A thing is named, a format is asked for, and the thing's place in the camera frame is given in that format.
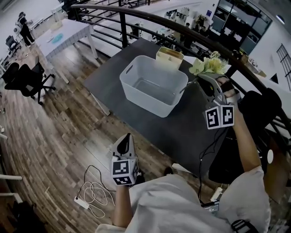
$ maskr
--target white plastic basket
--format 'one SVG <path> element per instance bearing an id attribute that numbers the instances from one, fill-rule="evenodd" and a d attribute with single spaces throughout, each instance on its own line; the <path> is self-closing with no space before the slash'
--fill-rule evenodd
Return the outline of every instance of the white plastic basket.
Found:
<path id="1" fill-rule="evenodd" d="M 167 69 L 147 56 L 137 56 L 120 74 L 126 98 L 136 105 L 166 117 L 178 104 L 179 93 L 188 77 L 176 69 Z"/>

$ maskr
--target black and white marker cube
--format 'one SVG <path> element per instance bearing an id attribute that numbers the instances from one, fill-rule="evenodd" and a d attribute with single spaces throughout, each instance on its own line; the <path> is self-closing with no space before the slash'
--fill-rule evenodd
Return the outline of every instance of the black and white marker cube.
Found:
<path id="1" fill-rule="evenodd" d="M 205 111 L 208 129 L 217 129 L 234 125 L 233 105 L 221 105 Z"/>
<path id="2" fill-rule="evenodd" d="M 221 127 L 233 126 L 234 121 L 234 107 L 233 105 L 221 105 Z"/>
<path id="3" fill-rule="evenodd" d="M 117 185 L 135 184 L 137 173 L 136 158 L 112 161 L 111 176 Z"/>
<path id="4" fill-rule="evenodd" d="M 221 128 L 219 107 L 214 107 L 205 111 L 208 129 Z"/>

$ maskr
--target white shirt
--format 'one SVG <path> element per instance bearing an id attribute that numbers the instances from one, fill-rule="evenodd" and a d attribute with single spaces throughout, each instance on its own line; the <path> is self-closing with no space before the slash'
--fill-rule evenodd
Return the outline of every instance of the white shirt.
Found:
<path id="1" fill-rule="evenodd" d="M 96 233 L 227 233 L 238 219 L 267 232 L 269 198 L 257 167 L 240 175 L 223 193 L 217 217 L 200 206 L 196 192 L 178 175 L 168 175 L 130 189 L 133 218 L 127 229 L 101 224 Z"/>

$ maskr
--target light fixture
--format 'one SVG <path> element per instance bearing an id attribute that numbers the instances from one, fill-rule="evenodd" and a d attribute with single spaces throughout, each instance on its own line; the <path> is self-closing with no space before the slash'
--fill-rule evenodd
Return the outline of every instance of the light fixture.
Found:
<path id="1" fill-rule="evenodd" d="M 281 15 L 276 15 L 276 17 L 282 24 L 285 24 L 285 21 Z"/>

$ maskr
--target dark gray table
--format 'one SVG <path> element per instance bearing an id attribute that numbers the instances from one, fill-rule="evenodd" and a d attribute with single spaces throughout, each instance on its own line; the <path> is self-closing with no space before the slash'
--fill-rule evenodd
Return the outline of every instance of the dark gray table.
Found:
<path id="1" fill-rule="evenodd" d="M 200 86 L 195 84 L 187 88 L 169 116 L 161 118 L 128 101 L 119 80 L 120 73 L 135 57 L 146 55 L 155 58 L 159 48 L 147 40 L 137 40 L 93 72 L 85 80 L 85 86 L 122 121 L 198 176 L 199 154 L 214 141 L 217 131 L 207 129 L 203 116 L 206 100 Z M 193 75 L 189 72 L 190 66 L 190 63 L 183 61 L 180 71 L 187 74 L 189 80 L 193 80 Z M 203 158 L 202 175 L 209 170 L 224 138 L 225 134 L 219 139 L 215 153 Z"/>

